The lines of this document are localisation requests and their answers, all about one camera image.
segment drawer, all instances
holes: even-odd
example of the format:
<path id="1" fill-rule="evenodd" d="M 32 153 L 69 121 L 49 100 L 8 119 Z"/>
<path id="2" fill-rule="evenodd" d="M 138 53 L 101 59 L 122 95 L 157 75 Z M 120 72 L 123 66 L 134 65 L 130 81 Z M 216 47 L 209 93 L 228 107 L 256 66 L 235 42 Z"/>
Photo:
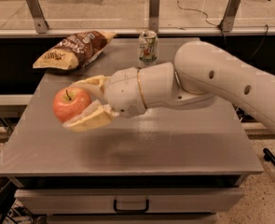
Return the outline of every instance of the drawer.
<path id="1" fill-rule="evenodd" d="M 231 189 L 19 189 L 33 214 L 216 213 L 243 196 Z"/>
<path id="2" fill-rule="evenodd" d="M 174 215 L 103 215 L 103 216 L 50 216 L 48 224 L 214 224 L 214 215 L 174 214 Z"/>

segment black metal rod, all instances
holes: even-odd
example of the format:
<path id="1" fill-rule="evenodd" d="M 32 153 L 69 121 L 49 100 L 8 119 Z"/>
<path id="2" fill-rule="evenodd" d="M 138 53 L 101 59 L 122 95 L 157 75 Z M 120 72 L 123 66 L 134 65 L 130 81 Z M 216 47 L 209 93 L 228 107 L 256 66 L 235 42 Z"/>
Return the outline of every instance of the black metal rod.
<path id="1" fill-rule="evenodd" d="M 265 160 L 271 161 L 275 166 L 275 156 L 267 148 L 264 148 L 264 153 L 265 153 L 265 156 L 264 156 Z"/>

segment black handle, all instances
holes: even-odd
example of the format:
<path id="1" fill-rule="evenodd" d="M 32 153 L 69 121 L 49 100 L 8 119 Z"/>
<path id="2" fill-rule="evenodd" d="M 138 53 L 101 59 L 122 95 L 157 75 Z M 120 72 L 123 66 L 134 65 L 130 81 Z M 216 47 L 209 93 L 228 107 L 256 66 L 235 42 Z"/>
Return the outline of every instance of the black handle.
<path id="1" fill-rule="evenodd" d="M 144 209 L 139 209 L 139 210 L 123 210 L 123 209 L 118 209 L 117 208 L 117 200 L 113 201 L 113 209 L 118 214 L 143 214 L 143 213 L 146 213 L 148 211 L 148 208 L 149 208 L 149 201 L 148 201 L 148 199 L 146 199 L 146 201 L 145 201 L 145 208 Z"/>
<path id="2" fill-rule="evenodd" d="M 275 166 L 275 156 L 267 148 L 264 148 L 264 153 L 265 153 L 265 156 L 264 156 L 265 160 L 271 161 Z"/>

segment drawer handle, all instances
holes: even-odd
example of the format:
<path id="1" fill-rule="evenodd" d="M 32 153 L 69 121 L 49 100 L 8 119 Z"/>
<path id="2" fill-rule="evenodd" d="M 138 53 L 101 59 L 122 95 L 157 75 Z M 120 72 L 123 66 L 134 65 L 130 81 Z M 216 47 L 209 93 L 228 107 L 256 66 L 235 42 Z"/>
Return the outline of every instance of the drawer handle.
<path id="1" fill-rule="evenodd" d="M 113 209 L 118 214 L 143 214 L 143 213 L 146 213 L 148 211 L 148 207 L 149 207 L 149 201 L 148 201 L 148 199 L 146 199 L 146 201 L 145 201 L 145 208 L 144 209 L 138 209 L 138 210 L 123 210 L 123 209 L 118 209 L 117 208 L 117 200 L 113 201 Z"/>

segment table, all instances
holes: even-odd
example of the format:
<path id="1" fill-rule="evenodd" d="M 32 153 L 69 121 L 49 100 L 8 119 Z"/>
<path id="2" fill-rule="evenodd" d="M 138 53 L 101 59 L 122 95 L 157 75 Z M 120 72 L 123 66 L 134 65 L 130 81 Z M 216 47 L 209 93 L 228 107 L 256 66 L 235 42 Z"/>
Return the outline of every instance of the table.
<path id="1" fill-rule="evenodd" d="M 158 63 L 173 62 L 189 40 L 161 38 Z M 214 223 L 216 212 L 241 198 L 246 177 L 263 172 L 232 104 L 221 98 L 202 109 L 150 109 L 84 133 L 62 127 L 52 113 L 55 93 L 137 66 L 137 45 L 115 38 L 89 67 L 48 70 L 5 145 L 0 176 L 48 223 Z"/>

